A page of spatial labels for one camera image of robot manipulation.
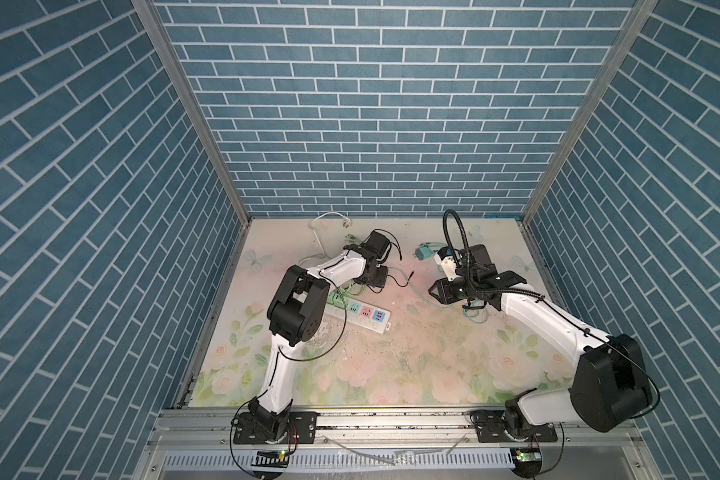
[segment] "table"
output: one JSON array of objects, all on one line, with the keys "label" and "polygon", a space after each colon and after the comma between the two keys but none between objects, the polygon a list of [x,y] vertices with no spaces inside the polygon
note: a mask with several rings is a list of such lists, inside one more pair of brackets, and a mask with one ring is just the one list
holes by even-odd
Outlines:
[{"label": "table", "polygon": [[[484,244],[499,272],[513,270],[547,293],[517,223],[509,219],[463,219],[470,244]],[[455,222],[451,239],[461,247]],[[355,219],[349,228],[338,217],[317,220],[314,227],[328,255],[383,228],[400,241],[388,266],[414,272],[412,285],[431,302],[432,283],[444,277],[432,258],[419,261],[422,242],[443,242],[439,219]],[[226,292],[210,347],[196,381],[190,407],[238,406],[259,393],[270,348],[266,309],[283,274],[301,258],[320,249],[307,220],[256,219]],[[325,260],[312,260],[305,266]],[[391,273],[403,283],[402,275]],[[527,389],[570,384],[574,368],[525,325],[488,307],[474,321],[461,303],[449,308],[427,304],[410,286],[388,279],[384,290],[368,289],[360,300],[390,310],[383,334],[349,323],[333,352],[298,369],[294,405],[464,405],[503,402]],[[342,322],[323,322],[307,342],[305,358],[328,348]]]}]

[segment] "floral tablecloth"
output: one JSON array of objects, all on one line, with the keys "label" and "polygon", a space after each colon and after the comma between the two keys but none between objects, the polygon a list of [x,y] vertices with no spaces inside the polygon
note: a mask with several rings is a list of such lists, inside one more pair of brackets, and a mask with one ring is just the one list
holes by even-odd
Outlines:
[{"label": "floral tablecloth", "polygon": [[[414,272],[412,285],[437,303],[426,292],[444,274],[432,258],[419,261],[414,250],[422,242],[444,241],[440,220],[356,219],[343,228],[339,218],[327,217],[314,226],[331,256],[374,228],[389,230],[400,241],[403,260],[395,251],[386,264]],[[514,220],[465,219],[464,226],[470,244],[486,245],[499,272],[514,270],[546,293]],[[451,238],[460,247],[455,227]],[[238,406],[259,393],[271,337],[266,309],[286,269],[319,252],[306,220],[253,221],[190,406]],[[390,273],[404,283],[399,272]],[[490,307],[474,319],[485,323],[476,324],[464,317],[460,303],[431,306],[392,279],[381,293],[366,289],[359,298],[392,313],[389,330],[379,334],[349,323],[333,352],[299,367],[295,405],[503,402],[529,388],[570,383],[574,369],[552,346]],[[333,344],[341,327],[324,321],[304,358]]]}]

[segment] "brick wall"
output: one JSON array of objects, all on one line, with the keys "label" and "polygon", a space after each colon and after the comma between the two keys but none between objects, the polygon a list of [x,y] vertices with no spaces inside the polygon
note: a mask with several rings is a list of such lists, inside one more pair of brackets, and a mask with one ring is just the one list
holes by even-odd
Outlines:
[{"label": "brick wall", "polygon": [[134,471],[239,228],[128,0],[0,0],[0,480]]},{"label": "brick wall", "polygon": [[569,308],[636,335],[664,478],[720,478],[720,0],[661,0],[532,229]]},{"label": "brick wall", "polygon": [[633,2],[157,4],[254,215],[518,216]]}]

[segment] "black mounting plate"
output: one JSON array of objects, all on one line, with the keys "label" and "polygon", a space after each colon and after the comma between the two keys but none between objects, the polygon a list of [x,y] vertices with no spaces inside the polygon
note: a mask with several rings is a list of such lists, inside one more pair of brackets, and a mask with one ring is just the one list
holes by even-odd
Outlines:
[{"label": "black mounting plate", "polygon": [[[317,412],[290,412],[288,424],[296,426],[298,443],[307,445],[315,443],[315,427],[317,427]],[[238,416],[237,428],[232,443],[236,445],[269,445],[253,434],[253,417],[250,412]],[[286,435],[280,444],[288,443]]]},{"label": "black mounting plate", "polygon": [[[478,433],[478,441],[480,443],[528,443],[527,438],[514,438],[509,436],[504,427],[503,415],[504,410],[473,410],[469,413],[470,420]],[[553,426],[542,425],[534,427],[530,431],[536,435],[538,443],[554,443],[557,441],[557,432]]]}]

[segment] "white power strip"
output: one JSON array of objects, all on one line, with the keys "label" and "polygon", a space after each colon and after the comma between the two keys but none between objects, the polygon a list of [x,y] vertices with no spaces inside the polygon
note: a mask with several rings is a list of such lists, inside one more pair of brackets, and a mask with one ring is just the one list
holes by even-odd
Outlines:
[{"label": "white power strip", "polygon": [[[389,310],[378,308],[370,303],[363,302],[354,298],[347,298],[347,321],[361,326],[376,333],[384,333],[389,328]],[[344,310],[333,306],[326,305],[326,310],[322,314],[323,318],[330,316],[338,320],[344,321]]]}]

